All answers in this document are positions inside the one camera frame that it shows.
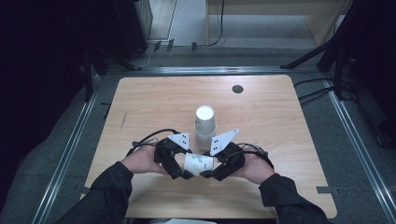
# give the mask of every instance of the hand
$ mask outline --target hand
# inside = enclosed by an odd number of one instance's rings
[[[154,146],[142,146],[120,161],[133,174],[158,173],[168,175],[161,165],[154,161]]]
[[[243,177],[252,183],[260,185],[274,174],[275,171],[265,160],[253,154],[245,154],[244,166],[233,173],[232,176]]]

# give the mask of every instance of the cup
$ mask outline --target cup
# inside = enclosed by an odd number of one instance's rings
[[[203,171],[213,170],[213,157],[199,154],[186,153],[184,170],[199,175]]]
[[[215,110],[209,105],[201,105],[195,115],[196,144],[201,150],[209,151],[212,137],[216,136]]]
[[[195,131],[201,135],[210,135],[216,130],[215,110],[209,105],[201,105],[195,113]]]
[[[195,130],[195,142],[201,150],[210,151],[210,146],[212,145],[212,137],[216,136],[216,127],[215,131],[208,135],[202,135]]]

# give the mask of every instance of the black jacket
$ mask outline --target black jacket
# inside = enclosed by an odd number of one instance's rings
[[[122,163],[102,172],[90,192],[56,223],[121,223],[128,208],[134,177]],[[272,175],[259,186],[264,206],[274,206],[281,224],[328,223],[326,215],[316,205],[297,193],[294,181]]]

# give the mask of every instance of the aluminum rail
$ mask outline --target aluminum rail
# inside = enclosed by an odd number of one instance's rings
[[[99,87],[101,83],[102,79],[100,78],[100,76],[96,75],[94,85]],[[79,114],[78,121],[73,129],[73,132],[71,133],[69,140],[67,141],[64,153],[62,154],[62,157],[58,162],[58,166],[56,167],[56,170],[53,173],[49,184],[47,185],[44,196],[41,200],[40,205],[38,206],[32,223],[38,224],[46,222],[47,217],[50,213],[50,209],[58,194],[59,188],[64,181],[64,176],[67,172],[70,161],[73,158],[73,154],[75,152],[79,138],[81,137],[81,133],[84,130],[88,116],[91,113],[96,96],[97,90],[93,92],[91,99],[84,104],[81,113]]]
[[[318,73],[315,65],[301,66],[295,69],[280,69],[279,66],[207,66],[207,67],[152,67],[140,71],[128,71],[121,66],[111,66],[109,73],[123,74],[132,77],[156,76],[248,76],[248,75],[277,75],[290,73]]]

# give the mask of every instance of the black cable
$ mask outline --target black cable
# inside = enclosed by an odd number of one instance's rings
[[[327,93],[327,92],[329,92],[329,91],[332,91],[333,89],[334,89],[334,87],[327,87],[327,88],[324,88],[324,89],[321,89],[321,90],[318,90],[318,91],[314,91],[314,92],[309,93],[309,94],[307,94],[307,95],[300,96],[300,97],[298,98],[298,100],[300,101],[300,100],[302,100],[302,99],[304,99],[304,98],[306,98],[306,97],[316,95],[316,94],[321,93],[321,92],[323,92],[323,91],[326,91],[326,93]]]
[[[258,150],[258,151],[264,151],[261,147],[254,146],[254,145],[252,145],[250,143],[238,143],[237,145],[238,146],[243,145],[241,149],[244,149],[244,147],[248,146],[248,147],[252,147],[252,148],[254,148],[254,149]]]
[[[236,156],[236,155],[239,155],[239,154],[254,154],[254,155],[256,155],[257,153],[258,152],[242,150],[242,151],[238,151],[238,152],[232,153],[230,155],[227,155],[226,157],[224,157],[224,159],[229,159],[229,158],[231,158],[233,156]]]
[[[294,87],[306,83],[306,82],[312,82],[312,81],[319,81],[319,80],[330,80],[330,81],[334,81],[333,78],[326,78],[326,77],[322,77],[322,78],[314,78],[314,79],[309,79],[309,80],[305,80],[305,81],[301,81],[301,82],[297,82],[296,84],[294,84]]]
[[[152,147],[154,147],[154,145],[153,144],[151,144],[151,143],[142,143],[141,145],[140,145],[141,147],[143,147],[143,146],[152,146]]]
[[[219,36],[219,39],[218,40],[216,40],[216,42],[215,43],[212,43],[212,44],[209,44],[208,45],[208,47],[213,47],[213,46],[215,46],[218,42],[219,42],[219,40],[221,40],[221,37],[222,37],[222,32],[223,32],[223,27],[222,27],[222,19],[223,19],[223,15],[224,15],[224,0],[222,1],[222,4],[221,4],[221,19],[220,19],[220,28],[221,28],[221,30],[220,30],[220,36]]]
[[[315,101],[315,100],[317,100],[318,98],[324,96],[326,93],[329,93],[330,91],[332,91],[332,89],[328,89],[328,90],[326,90],[325,92],[323,92],[321,95],[319,95],[319,96],[317,96],[317,97],[314,97],[314,98],[312,98],[312,99],[309,99],[309,100],[307,100],[307,101],[305,101],[305,102],[302,102],[302,103],[301,103],[301,106],[308,105],[309,103],[312,103],[313,101]]]
[[[159,134],[159,133],[165,133],[165,132],[172,132],[173,134],[175,133],[180,133],[174,129],[161,129],[155,133],[151,133],[149,134],[147,137],[143,138],[142,140],[140,140],[140,142],[136,143],[136,142],[132,142],[132,145],[134,146],[133,148],[129,149],[128,153],[126,154],[126,156],[131,155],[138,147],[142,147],[143,145],[149,145],[149,144],[145,144],[145,142],[152,136]]]

